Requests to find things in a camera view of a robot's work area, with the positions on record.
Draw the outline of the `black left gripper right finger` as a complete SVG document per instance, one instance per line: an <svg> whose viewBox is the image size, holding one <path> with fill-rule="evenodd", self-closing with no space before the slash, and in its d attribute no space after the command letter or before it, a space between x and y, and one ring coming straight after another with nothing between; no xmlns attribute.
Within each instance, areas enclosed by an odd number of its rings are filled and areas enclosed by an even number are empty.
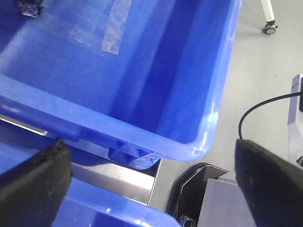
<svg viewBox="0 0 303 227"><path fill-rule="evenodd" d="M251 140L235 145L235 173L258 227L303 225L303 169Z"/></svg>

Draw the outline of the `robot base column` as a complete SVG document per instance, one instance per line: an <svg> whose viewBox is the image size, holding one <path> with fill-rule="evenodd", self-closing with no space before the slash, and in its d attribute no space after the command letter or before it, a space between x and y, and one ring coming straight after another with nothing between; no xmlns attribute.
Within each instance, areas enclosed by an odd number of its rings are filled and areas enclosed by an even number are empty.
<svg viewBox="0 0 303 227"><path fill-rule="evenodd" d="M303 168L303 76L293 78L288 114L288 159ZM234 171L199 163L177 179L166 213L183 227L257 227Z"/></svg>

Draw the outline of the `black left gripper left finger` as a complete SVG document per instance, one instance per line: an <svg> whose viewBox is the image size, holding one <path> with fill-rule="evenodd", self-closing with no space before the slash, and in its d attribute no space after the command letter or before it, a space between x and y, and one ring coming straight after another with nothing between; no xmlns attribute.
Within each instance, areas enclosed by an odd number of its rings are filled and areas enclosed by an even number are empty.
<svg viewBox="0 0 303 227"><path fill-rule="evenodd" d="M50 227L71 185L71 151L63 140L0 175L0 225Z"/></svg>

